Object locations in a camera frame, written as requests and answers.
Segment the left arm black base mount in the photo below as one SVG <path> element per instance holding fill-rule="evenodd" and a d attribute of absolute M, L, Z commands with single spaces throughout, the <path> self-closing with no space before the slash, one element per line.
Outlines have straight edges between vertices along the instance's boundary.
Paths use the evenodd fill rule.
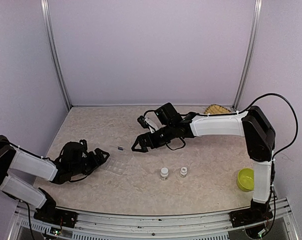
<path fill-rule="evenodd" d="M 58 208 L 56 202 L 51 200 L 46 200 L 44 205 L 37 208 L 34 213 L 34 219 L 67 228 L 74 228 L 77 218 L 76 212 Z"/>

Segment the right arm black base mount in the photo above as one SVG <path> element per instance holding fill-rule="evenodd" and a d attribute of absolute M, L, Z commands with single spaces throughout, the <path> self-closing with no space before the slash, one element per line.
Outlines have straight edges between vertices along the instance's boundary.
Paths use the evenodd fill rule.
<path fill-rule="evenodd" d="M 249 208 L 231 211 L 229 213 L 232 227 L 241 227 L 273 218 L 269 202 L 256 203 L 253 200 Z"/>

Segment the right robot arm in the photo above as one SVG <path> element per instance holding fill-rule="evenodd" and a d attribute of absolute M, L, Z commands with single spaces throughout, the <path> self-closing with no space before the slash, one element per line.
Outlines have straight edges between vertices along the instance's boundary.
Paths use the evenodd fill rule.
<path fill-rule="evenodd" d="M 184 142 L 186 138 L 208 135 L 242 137 L 253 161 L 254 173 L 252 207 L 248 208 L 246 216 L 251 222 L 257 222 L 266 214 L 265 205 L 269 202 L 274 179 L 275 130 L 258 106 L 227 114 L 180 114 L 169 102 L 153 113 L 162 127 L 157 127 L 146 115 L 139 116 L 138 123 L 148 132 L 137 136 L 132 151 L 146 153 L 149 149 L 166 146 L 174 139 Z"/>

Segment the clear plastic pill organizer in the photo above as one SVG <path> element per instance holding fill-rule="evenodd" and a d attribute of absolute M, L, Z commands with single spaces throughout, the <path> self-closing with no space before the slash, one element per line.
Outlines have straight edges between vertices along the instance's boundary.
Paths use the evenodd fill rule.
<path fill-rule="evenodd" d="M 106 145 L 106 149 L 110 156 L 102 168 L 111 173 L 122 175 L 131 159 L 130 151 L 120 145 Z"/>

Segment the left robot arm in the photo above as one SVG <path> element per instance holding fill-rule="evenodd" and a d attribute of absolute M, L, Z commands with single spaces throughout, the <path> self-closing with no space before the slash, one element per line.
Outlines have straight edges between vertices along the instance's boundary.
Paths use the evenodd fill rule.
<path fill-rule="evenodd" d="M 73 183 L 73 177 L 82 175 L 85 179 L 109 158 L 109 153 L 96 148 L 88 151 L 86 140 L 68 142 L 55 160 L 38 156 L 11 143 L 0 135 L 0 191 L 7 193 L 40 210 L 49 222 L 57 222 L 61 217 L 55 200 L 43 189 L 11 174 L 18 170 L 56 185 Z"/>

